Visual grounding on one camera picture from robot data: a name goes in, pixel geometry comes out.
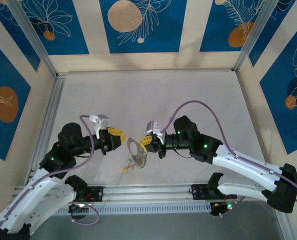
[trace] gray floor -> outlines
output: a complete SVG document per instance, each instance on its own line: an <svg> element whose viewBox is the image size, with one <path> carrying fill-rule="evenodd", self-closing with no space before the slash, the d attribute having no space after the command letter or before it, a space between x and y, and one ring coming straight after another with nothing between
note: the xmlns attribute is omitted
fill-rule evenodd
<svg viewBox="0 0 297 240"><path fill-rule="evenodd" d="M104 215L96 225L81 226L72 223L68 216L53 216L31 239L282 240L283 237L272 208L265 202L246 201L223 219L209 213Z"/></svg>

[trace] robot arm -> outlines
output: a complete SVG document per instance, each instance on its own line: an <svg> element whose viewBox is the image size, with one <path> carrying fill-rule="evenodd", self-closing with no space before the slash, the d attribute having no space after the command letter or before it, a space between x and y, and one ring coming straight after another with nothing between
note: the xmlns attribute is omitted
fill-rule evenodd
<svg viewBox="0 0 297 240"><path fill-rule="evenodd" d="M200 162L233 170L249 179L233 179L223 176L222 173L214 173L207 188L200 191L196 189L196 192L204 196L210 191L218 192L222 196L242 195L266 201L271 207L284 213L293 211L297 189L273 174L274 172L281 174L297 184L297 172L292 165L285 164L279 167L261 162L236 150L233 150L232 154L220 140L201 134L196 124L187 116L175 120L175 134L167 134L162 132L162 129L157 122L149 122L146 129L149 135L143 138L140 145L148 152L157 152L160 159L166 156L167 150L187 149L189 154Z"/></svg>
<svg viewBox="0 0 297 240"><path fill-rule="evenodd" d="M101 150L106 155L123 144L124 133L116 128L108 128L106 116L91 115L89 120L94 122L94 150ZM35 175L15 200L0 213L0 240L30 239L35 230L58 209L87 196L87 183L76 175L68 177L67 172L48 176L38 184L37 181L50 173L74 167L75 157L90 153L91 146L90 137L82 137L81 127L77 123L68 123L62 128L58 134L58 142L45 155ZM56 185L60 186L58 192L45 198ZM5 218L10 209L13 209L12 212Z"/></svg>

